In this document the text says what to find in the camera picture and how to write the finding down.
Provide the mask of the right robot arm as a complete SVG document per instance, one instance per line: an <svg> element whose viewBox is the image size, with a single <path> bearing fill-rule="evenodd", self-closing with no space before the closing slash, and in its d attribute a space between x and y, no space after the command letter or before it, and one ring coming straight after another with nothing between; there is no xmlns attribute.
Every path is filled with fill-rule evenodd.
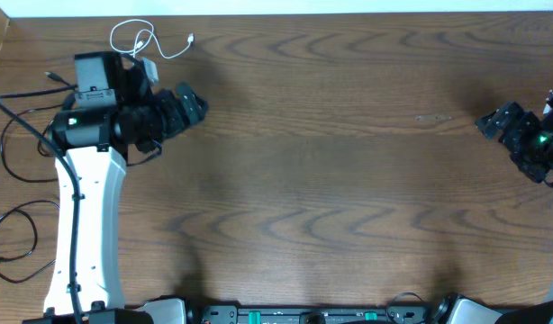
<svg viewBox="0 0 553 324"><path fill-rule="evenodd" d="M553 188L553 91L539 118L518 103L508 102L479 118L475 125L487 139L497 138L520 172L535 184ZM506 312L494 310L459 294L442 299L427 323L553 324L553 283L544 302Z"/></svg>

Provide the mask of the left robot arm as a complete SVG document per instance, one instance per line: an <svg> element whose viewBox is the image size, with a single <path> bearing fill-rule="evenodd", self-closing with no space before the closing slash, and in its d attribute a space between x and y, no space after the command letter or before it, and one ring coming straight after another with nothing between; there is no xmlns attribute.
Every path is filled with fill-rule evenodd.
<svg viewBox="0 0 553 324"><path fill-rule="evenodd" d="M50 126L59 180L56 263L42 323L186 323L178 297L125 307L118 212L133 145L148 159L201 122L208 103L186 83L152 92L155 64L114 51L75 56L77 89Z"/></svg>

